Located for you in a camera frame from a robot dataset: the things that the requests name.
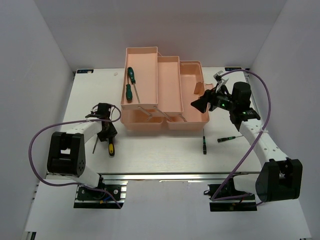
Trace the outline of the short green screwdriver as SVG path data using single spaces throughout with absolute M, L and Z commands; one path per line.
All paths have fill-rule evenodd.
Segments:
M 132 93 L 132 89 L 131 89 L 131 85 L 128 83 L 126 85 L 126 90 L 125 90 L 125 97 L 126 100 L 130 103 L 133 99 L 133 93 Z

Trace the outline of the pink plastic toolbox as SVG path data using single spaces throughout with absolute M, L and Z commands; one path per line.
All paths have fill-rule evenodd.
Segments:
M 127 74 L 134 71 L 136 89 Z M 131 85 L 132 101 L 126 99 Z M 181 61 L 179 56 L 163 56 L 158 47 L 128 47 L 125 55 L 121 123 L 128 131 L 200 131 L 209 122 L 209 114 L 191 106 L 208 88 L 202 65 L 197 60 Z

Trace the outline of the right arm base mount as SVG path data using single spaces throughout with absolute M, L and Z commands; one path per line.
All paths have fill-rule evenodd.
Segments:
M 209 197 L 210 212 L 255 212 L 257 203 L 255 196 L 243 191 L 235 190 L 232 183 L 226 184 L 215 197 L 211 200 L 220 184 L 209 184 L 203 192 L 204 196 Z

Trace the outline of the small precision screwdriver angled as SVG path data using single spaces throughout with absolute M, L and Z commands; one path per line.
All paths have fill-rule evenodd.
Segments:
M 218 139 L 217 139 L 217 142 L 218 142 L 218 143 L 223 143 L 223 142 L 231 141 L 231 140 L 234 140 L 234 139 L 240 138 L 240 137 L 242 137 L 242 135 L 239 135 L 239 136 L 221 137 L 221 138 L 218 138 Z

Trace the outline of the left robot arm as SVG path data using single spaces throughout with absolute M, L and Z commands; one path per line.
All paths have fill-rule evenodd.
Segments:
M 65 132 L 56 131 L 51 136 L 47 171 L 88 186 L 88 193 L 96 200 L 105 196 L 106 187 L 100 184 L 101 175 L 86 165 L 85 144 L 96 136 L 100 142 L 108 143 L 109 156 L 115 155 L 114 138 L 118 132 L 111 119 L 115 109 L 115 105 L 98 103 L 84 122 Z

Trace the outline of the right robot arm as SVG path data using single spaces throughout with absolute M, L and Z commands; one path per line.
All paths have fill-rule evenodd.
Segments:
M 251 107 L 251 87 L 236 82 L 232 92 L 220 84 L 207 89 L 191 102 L 201 113 L 220 108 L 229 112 L 230 121 L 250 144 L 261 164 L 258 174 L 233 174 L 222 184 L 226 195 L 236 200 L 243 193 L 256 195 L 263 202 L 294 200 L 300 196 L 303 165 L 289 158 L 265 131 L 259 114 Z

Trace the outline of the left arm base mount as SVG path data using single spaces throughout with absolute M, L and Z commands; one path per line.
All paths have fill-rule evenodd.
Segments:
M 121 207 L 123 206 L 127 192 L 125 184 L 106 184 L 105 190 Z M 89 190 L 85 187 L 77 189 L 73 207 L 75 209 L 119 209 L 119 206 L 107 193 Z

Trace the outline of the long green screwdriver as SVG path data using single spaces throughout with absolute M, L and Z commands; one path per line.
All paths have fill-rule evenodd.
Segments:
M 128 68 L 127 68 L 127 76 L 128 76 L 128 78 L 130 79 L 131 84 L 133 85 L 134 91 L 135 91 L 135 93 L 136 93 L 137 101 L 138 101 L 138 103 L 140 104 L 141 101 L 140 101 L 139 94 L 138 94 L 137 87 L 136 87 L 135 73 L 134 73 L 134 70 L 133 70 L 132 67 L 128 67 Z

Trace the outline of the yellow black long screwdriver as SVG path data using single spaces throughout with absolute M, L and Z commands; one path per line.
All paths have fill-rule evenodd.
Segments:
M 93 150 L 92 150 L 92 154 L 95 153 L 96 147 L 97 147 L 97 143 L 98 143 L 99 138 L 97 137 L 93 146 Z

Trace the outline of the yellow black handled file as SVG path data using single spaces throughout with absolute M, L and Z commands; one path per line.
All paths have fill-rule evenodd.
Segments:
M 113 137 L 108 139 L 108 154 L 110 157 L 115 156 L 115 145 Z

